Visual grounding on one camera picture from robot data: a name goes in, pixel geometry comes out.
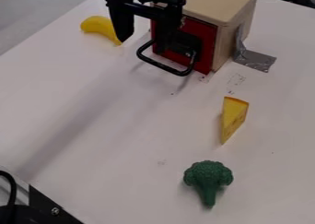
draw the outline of wooden box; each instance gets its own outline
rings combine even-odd
[[[242,39],[248,36],[255,4],[256,0],[187,0],[181,30],[203,41],[202,57],[195,70],[207,75],[226,62],[234,53],[235,34],[240,24],[244,23]],[[171,51],[162,55],[182,65],[189,63],[189,58]]]

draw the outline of white table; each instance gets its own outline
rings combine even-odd
[[[0,163],[86,223],[313,223],[315,11],[258,0],[251,50],[268,74],[227,63],[208,83],[138,60],[147,20],[122,47],[85,35],[87,0],[0,57]],[[219,146],[223,97],[250,104]],[[182,184],[195,161],[235,174],[211,210]]]

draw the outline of toy broccoli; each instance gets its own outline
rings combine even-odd
[[[216,191],[222,185],[230,185],[233,175],[221,162],[207,160],[195,162],[185,171],[183,180],[198,191],[206,206],[213,206],[216,203]]]

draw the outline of yellow banana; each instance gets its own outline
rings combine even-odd
[[[81,29],[84,32],[99,33],[113,41],[116,45],[122,44],[122,42],[117,38],[115,29],[109,18],[105,18],[103,16],[89,17],[81,23]]]

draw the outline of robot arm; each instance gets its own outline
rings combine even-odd
[[[106,0],[110,10],[111,21],[117,38],[124,42],[134,34],[134,15],[149,18],[156,23],[154,40],[149,41],[137,51],[137,56],[154,66],[171,72],[180,77],[187,76],[193,70],[197,60],[197,52],[191,50],[192,57],[190,66],[184,71],[178,71],[167,65],[163,65],[150,59],[142,52],[153,44],[157,47],[157,53],[164,53],[168,48],[177,48],[181,45],[182,35],[178,31],[182,20],[182,7],[186,0]],[[165,7],[145,6],[144,3],[163,3]]]

